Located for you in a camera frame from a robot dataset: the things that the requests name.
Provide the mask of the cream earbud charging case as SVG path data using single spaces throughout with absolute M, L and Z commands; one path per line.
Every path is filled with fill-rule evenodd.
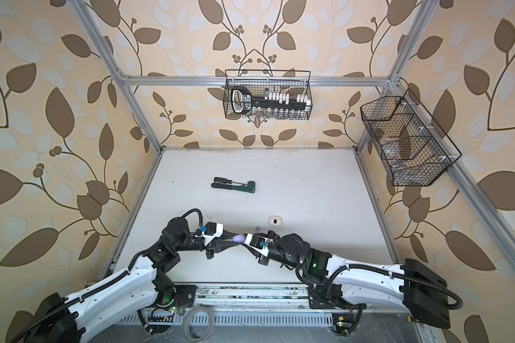
M 273 227 L 278 227 L 282 224 L 282 218 L 279 216 L 271 216 L 269 218 L 269 225 Z

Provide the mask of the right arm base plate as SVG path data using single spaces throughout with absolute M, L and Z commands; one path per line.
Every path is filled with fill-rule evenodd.
M 366 304 L 353 304 L 343 297 L 340 285 L 331 285 L 327 290 L 308 287 L 308 303 L 312 310 L 366 310 Z

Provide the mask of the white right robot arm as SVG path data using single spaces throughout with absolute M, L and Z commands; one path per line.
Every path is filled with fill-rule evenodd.
M 464 304 L 445 279 L 418 260 L 392 265 L 356 262 L 313 249 L 297 234 L 243 234 L 233 241 L 246 247 L 260 264 L 275 261 L 293 270 L 311 294 L 334 308 L 381 304 L 447 330 L 450 312 Z

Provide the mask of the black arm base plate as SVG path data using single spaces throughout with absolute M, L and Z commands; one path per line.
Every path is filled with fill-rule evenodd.
M 197 286 L 192 284 L 175 284 L 159 291 L 156 305 L 166 310 L 176 310 L 194 303 Z

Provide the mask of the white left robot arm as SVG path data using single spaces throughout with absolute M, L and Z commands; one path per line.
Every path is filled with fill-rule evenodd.
M 148 332 L 144 308 L 176 312 L 193 304 L 194 285 L 177 286 L 167 276 L 180 262 L 184 251 L 215 254 L 242 244 L 246 237 L 224 230 L 221 224 L 204 223 L 199 209 L 199 226 L 191 232 L 187 214 L 170 220 L 151 247 L 135 254 L 130 264 L 102 281 L 66 297 L 53 294 L 39 306 L 35 318 L 10 342 L 88 342 L 129 314 L 137 316 Z

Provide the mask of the purple earbud charging case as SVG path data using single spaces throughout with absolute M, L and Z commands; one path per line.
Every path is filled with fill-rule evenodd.
M 239 244 L 243 244 L 246 240 L 246 236 L 244 234 L 238 234 L 233 237 L 233 241 Z

